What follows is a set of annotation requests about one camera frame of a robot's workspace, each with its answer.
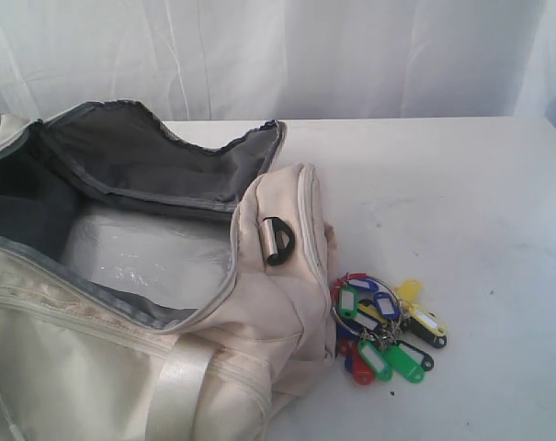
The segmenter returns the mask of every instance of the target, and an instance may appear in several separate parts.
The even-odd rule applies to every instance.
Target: bag strap
[[[145,441],[188,441],[208,365],[218,346],[194,335],[180,336],[155,385]]]

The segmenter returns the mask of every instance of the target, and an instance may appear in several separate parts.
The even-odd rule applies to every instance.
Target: green key tag
[[[374,371],[379,379],[382,381],[388,381],[391,379],[391,375],[393,373],[391,366],[386,362],[381,352],[376,349],[376,346],[367,340],[362,340],[357,345],[357,349],[359,350],[361,358],[368,363],[371,370]]]
[[[339,315],[346,319],[355,319],[359,294],[355,288],[342,287],[339,291]]]
[[[420,383],[425,379],[425,370],[400,347],[392,345],[383,353],[383,358],[400,375],[411,383]]]

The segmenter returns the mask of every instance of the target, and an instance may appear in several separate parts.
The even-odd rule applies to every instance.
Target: black d-ring
[[[263,219],[262,232],[266,263],[278,266],[286,262],[296,246],[296,237],[289,225],[276,216],[270,216]],[[282,233],[288,238],[286,243]]]

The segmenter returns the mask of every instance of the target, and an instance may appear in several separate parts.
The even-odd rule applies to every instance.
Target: white curtain
[[[556,0],[0,0],[0,112],[162,119],[547,115]]]

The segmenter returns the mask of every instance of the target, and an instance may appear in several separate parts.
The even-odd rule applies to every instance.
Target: white tablecloth
[[[251,121],[173,122],[220,146]],[[544,119],[290,121],[340,269],[399,284],[448,326],[418,385],[356,386],[343,360],[270,425],[278,440],[556,440],[556,130]]]

